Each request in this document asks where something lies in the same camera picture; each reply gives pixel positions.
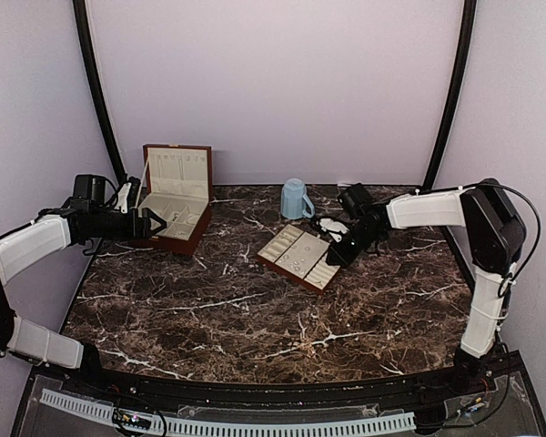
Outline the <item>brown jewelry tray cream lining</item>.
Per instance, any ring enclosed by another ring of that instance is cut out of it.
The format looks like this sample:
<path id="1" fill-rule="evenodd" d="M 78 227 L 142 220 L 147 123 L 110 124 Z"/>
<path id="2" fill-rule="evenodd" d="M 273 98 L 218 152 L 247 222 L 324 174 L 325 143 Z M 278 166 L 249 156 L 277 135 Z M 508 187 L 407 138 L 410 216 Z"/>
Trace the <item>brown jewelry tray cream lining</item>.
<path id="1" fill-rule="evenodd" d="M 268 268 L 323 295 L 339 273 L 339 266 L 326 262 L 329 243 L 288 224 L 257 254 Z"/>

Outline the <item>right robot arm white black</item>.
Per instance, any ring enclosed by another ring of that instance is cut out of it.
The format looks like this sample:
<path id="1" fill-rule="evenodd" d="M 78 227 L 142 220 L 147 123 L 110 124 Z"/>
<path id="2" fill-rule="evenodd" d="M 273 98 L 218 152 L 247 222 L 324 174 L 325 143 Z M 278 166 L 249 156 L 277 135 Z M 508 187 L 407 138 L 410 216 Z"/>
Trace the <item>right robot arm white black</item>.
<path id="1" fill-rule="evenodd" d="M 472 360 L 488 354 L 507 316 L 507 298 L 528 259 L 521 255 L 527 229 L 511 202 L 513 188 L 494 178 L 455 188 L 417 190 L 386 202 L 374 202 L 360 184 L 344 190 L 339 204 L 350 221 L 320 217 L 318 232 L 332 237 L 327 263 L 346 268 L 362 251 L 385 240 L 393 229 L 419 227 L 465 228 L 475 273 L 470 316 L 458 359 L 465 359 L 446 376 L 446 386 L 464 395 L 480 382 L 481 368 Z"/>

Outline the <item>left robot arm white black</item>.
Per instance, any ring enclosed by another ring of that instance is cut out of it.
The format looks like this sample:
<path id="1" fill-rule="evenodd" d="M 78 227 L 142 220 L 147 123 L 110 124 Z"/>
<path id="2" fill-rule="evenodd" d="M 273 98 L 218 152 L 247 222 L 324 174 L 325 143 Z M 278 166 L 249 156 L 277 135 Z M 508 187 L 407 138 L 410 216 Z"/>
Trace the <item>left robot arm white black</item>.
<path id="1" fill-rule="evenodd" d="M 149 239 L 167 227 L 167 222 L 148 208 L 86 210 L 59 208 L 40 216 L 0 238 L 0 358 L 7 354 L 35 364 L 75 371 L 76 384 L 91 397 L 110 389 L 109 375 L 100 370 L 96 347 L 73 340 L 37 322 L 24 318 L 10 304 L 8 287 L 22 289 L 22 280 L 33 277 L 38 267 L 45 273 L 56 259 L 69 260 L 65 249 L 90 239 Z"/>

